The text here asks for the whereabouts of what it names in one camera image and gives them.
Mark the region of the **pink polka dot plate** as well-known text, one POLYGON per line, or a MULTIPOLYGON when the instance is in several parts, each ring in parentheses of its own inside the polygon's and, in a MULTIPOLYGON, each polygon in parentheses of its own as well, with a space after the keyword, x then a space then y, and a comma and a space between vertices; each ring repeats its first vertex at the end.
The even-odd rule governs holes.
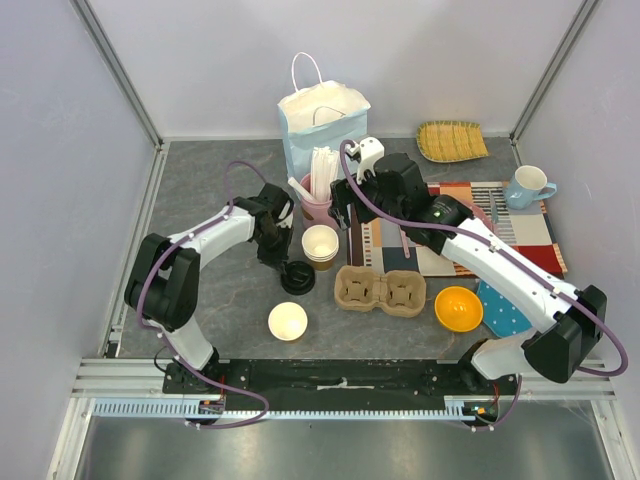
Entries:
POLYGON ((480 219, 489 231, 491 231, 492 233, 495 232, 494 224, 491 218, 485 213, 485 211, 481 207, 479 207, 474 203, 470 203, 468 205, 468 208, 472 211, 473 216, 475 218, 480 219))

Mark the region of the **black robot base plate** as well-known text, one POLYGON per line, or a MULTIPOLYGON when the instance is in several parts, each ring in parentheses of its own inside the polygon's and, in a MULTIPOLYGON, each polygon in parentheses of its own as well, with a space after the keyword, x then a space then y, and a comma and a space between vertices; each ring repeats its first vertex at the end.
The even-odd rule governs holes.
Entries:
POLYGON ((517 380, 486 380, 458 363, 436 360, 221 360, 208 377, 297 406, 438 406, 446 396, 512 395, 517 380))

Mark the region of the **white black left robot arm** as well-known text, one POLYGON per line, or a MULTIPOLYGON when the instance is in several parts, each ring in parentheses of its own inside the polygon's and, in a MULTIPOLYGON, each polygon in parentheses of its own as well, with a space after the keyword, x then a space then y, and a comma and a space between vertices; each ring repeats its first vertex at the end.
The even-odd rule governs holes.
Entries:
POLYGON ((144 325, 168 341, 185 370, 185 382, 208 393, 219 382, 216 349, 198 326, 200 271, 230 248, 257 245, 257 258, 279 273, 285 271, 293 234, 294 201, 282 188, 267 183, 258 195, 233 200, 218 215, 169 237, 147 235, 138 250, 124 293, 132 309, 142 308, 144 325))

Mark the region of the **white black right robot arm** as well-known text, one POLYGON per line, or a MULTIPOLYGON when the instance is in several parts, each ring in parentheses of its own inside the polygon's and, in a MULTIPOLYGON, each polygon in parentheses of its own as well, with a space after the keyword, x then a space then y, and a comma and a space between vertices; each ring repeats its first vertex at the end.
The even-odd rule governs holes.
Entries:
POLYGON ((453 261, 489 284, 531 324, 522 334, 477 342, 458 368, 458 381, 477 394, 507 374, 536 372, 559 384, 577 372, 602 336, 607 297, 590 285, 582 290, 513 250, 455 198, 431 195, 417 164, 405 154, 371 156, 351 140, 340 146, 341 162, 355 159, 356 173, 331 185, 330 215, 342 229, 350 209, 362 221, 383 218, 415 243, 453 261))

